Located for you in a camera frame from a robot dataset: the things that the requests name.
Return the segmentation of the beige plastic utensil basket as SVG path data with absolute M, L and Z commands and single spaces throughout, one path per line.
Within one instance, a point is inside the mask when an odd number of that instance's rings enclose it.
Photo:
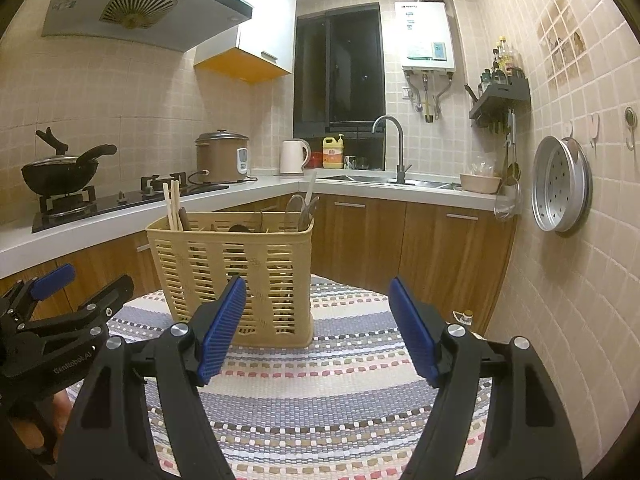
M 239 275 L 246 303 L 233 343 L 255 348 L 305 348 L 314 336 L 311 243 L 314 222 L 297 212 L 190 212 L 190 229 L 160 218 L 146 227 L 155 269 L 172 318 L 186 322 L 218 299 Z

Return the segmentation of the round metal steamer tray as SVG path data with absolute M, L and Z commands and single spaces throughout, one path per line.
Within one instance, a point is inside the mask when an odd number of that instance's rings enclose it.
M 588 216 L 592 175 L 587 157 L 572 137 L 546 136 L 534 158 L 530 202 L 542 232 L 569 236 Z

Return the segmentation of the white countertop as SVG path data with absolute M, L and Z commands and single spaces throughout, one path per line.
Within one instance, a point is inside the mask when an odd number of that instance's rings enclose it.
M 206 192 L 186 196 L 181 203 L 186 210 L 215 211 L 233 206 L 257 202 L 285 194 L 307 191 L 311 170 L 302 176 L 281 177 L 261 174 L 256 181 L 235 183 L 222 191 Z M 472 192 L 435 190 L 416 186 L 385 185 L 372 183 L 349 183 L 323 180 L 321 177 L 338 174 L 392 177 L 384 171 L 347 171 L 317 169 L 314 194 L 330 194 L 397 200 L 418 204 L 453 206 L 464 209 L 492 211 L 495 197 Z M 439 182 L 458 182 L 457 178 L 410 174 L 409 179 Z M 1 227 L 1 276 L 7 278 L 40 263 L 66 256 L 72 252 L 116 238 L 142 232 L 152 221 L 166 214 L 165 203 L 155 202 L 80 219 L 62 226 L 32 232 L 29 221 L 15 221 Z

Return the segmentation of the metal scissors in basket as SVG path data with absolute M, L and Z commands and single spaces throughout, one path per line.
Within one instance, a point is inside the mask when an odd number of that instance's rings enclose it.
M 300 194 L 294 194 L 288 200 L 284 211 L 283 226 L 285 231 L 306 231 L 314 218 L 320 197 L 312 196 L 307 202 L 306 198 Z

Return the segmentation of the hanging ladle utensils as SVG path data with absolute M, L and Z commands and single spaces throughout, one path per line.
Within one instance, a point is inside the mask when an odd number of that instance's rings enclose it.
M 522 209 L 521 168 L 516 148 L 516 118 L 513 108 L 506 111 L 506 145 L 504 146 L 501 183 L 494 205 L 498 221 L 506 222 Z

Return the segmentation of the white electric kettle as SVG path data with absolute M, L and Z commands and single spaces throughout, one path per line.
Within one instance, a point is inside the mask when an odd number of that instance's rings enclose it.
M 309 143 L 304 139 L 288 139 L 282 142 L 280 151 L 280 175 L 298 176 L 304 173 L 311 155 Z

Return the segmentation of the black gas stove top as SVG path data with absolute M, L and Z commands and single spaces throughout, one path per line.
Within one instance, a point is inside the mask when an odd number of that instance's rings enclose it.
M 40 211 L 32 222 L 32 232 L 38 233 L 98 214 L 160 202 L 164 199 L 163 184 L 171 185 L 172 181 L 178 183 L 181 196 L 222 191 L 229 187 L 229 183 L 201 182 L 198 180 L 199 177 L 201 175 L 198 172 L 194 172 L 194 174 L 174 172 L 168 177 L 152 174 L 152 176 L 140 179 L 138 190 L 118 192 L 115 195 L 97 196 L 96 188 L 93 185 L 87 185 L 81 191 L 73 194 L 41 196 L 39 199 Z

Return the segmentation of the white gas water heater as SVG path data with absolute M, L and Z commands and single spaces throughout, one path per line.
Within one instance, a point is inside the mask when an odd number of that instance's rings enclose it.
M 454 73 L 451 30 L 442 1 L 395 3 L 399 63 L 413 72 Z

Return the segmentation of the yellow detergent bottle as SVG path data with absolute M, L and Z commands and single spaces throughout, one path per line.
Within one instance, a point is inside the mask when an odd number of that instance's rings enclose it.
M 324 169 L 344 168 L 344 136 L 326 136 L 322 140 L 322 166 Z

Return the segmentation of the white orange wall cabinet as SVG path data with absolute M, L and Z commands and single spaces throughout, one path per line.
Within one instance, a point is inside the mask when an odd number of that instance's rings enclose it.
M 243 0 L 252 17 L 196 47 L 194 65 L 256 84 L 292 73 L 297 0 Z

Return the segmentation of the black wall spice shelf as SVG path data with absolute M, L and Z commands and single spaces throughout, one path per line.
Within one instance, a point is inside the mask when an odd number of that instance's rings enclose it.
M 506 117 L 506 111 L 512 110 L 516 103 L 529 101 L 527 78 L 510 77 L 506 84 L 493 82 L 474 101 L 469 111 L 469 120 L 476 122 L 480 128 L 485 128 L 493 122 L 501 122 Z

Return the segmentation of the steel sink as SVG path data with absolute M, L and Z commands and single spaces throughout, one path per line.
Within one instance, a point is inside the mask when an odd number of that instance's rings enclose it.
M 431 180 L 408 179 L 399 182 L 391 177 L 360 176 L 359 174 L 338 174 L 337 176 L 321 177 L 323 180 L 349 182 L 349 183 L 372 183 L 385 185 L 416 186 L 417 188 L 434 188 L 435 190 L 460 191 L 461 185 L 456 182 L 439 182 Z

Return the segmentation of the wooden chopstick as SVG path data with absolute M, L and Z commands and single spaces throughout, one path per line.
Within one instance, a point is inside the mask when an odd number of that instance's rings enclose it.
M 172 191 L 172 180 L 169 180 L 168 182 L 164 182 L 163 194 L 164 194 L 164 200 L 165 200 L 165 205 L 167 210 L 168 226 L 171 231 L 175 231 L 176 220 L 175 220 L 174 203 L 172 202 L 171 191 Z
M 172 222 L 174 222 L 174 230 L 182 231 L 183 226 L 180 219 L 180 182 L 178 180 L 171 181 L 170 190 L 171 214 Z

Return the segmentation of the grey range hood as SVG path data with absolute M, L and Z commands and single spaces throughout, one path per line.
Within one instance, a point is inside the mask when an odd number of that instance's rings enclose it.
M 252 17 L 244 0 L 50 0 L 43 36 L 88 36 L 186 52 Z

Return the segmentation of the dark window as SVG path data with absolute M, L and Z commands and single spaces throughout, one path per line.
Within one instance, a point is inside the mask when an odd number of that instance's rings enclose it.
M 344 142 L 362 169 L 385 167 L 386 113 L 381 10 L 344 6 L 296 20 L 293 136 L 320 151 L 322 140 Z

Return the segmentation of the beige bowl on counter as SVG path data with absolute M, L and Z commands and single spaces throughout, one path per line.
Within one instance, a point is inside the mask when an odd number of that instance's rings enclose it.
M 463 191 L 494 195 L 498 192 L 500 177 L 483 176 L 482 174 L 460 174 L 460 185 Z

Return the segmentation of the wooden base cabinets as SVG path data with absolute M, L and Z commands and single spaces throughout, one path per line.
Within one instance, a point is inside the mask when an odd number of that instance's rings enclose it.
M 470 311 L 485 333 L 508 266 L 516 221 L 453 206 L 323 195 L 314 215 L 311 271 L 342 284 L 387 292 L 400 276 L 413 295 L 450 320 Z M 2 288 L 70 263 L 76 278 L 36 310 L 37 318 L 73 311 L 119 275 L 142 296 L 160 289 L 145 232 L 72 252 L 2 278 Z

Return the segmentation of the metal wall hook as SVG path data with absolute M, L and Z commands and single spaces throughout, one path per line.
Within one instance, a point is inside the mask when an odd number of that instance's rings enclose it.
M 627 106 L 624 109 L 624 121 L 627 128 L 627 133 L 625 134 L 625 145 L 629 151 L 633 152 L 636 149 L 636 129 L 639 125 L 639 119 L 632 106 Z

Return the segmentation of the brown rice cooker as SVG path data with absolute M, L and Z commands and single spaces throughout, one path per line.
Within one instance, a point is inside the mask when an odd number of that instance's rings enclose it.
M 195 140 L 196 169 L 211 184 L 243 182 L 248 178 L 248 137 L 219 129 Z

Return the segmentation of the black wok with lid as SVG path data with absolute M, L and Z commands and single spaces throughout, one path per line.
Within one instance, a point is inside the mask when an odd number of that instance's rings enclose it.
M 68 145 L 58 140 L 51 128 L 37 130 L 36 136 L 55 150 L 55 154 L 30 162 L 21 168 L 32 192 L 41 196 L 68 195 L 82 190 L 96 174 L 98 159 L 117 153 L 114 144 L 100 144 L 79 156 L 67 153 Z

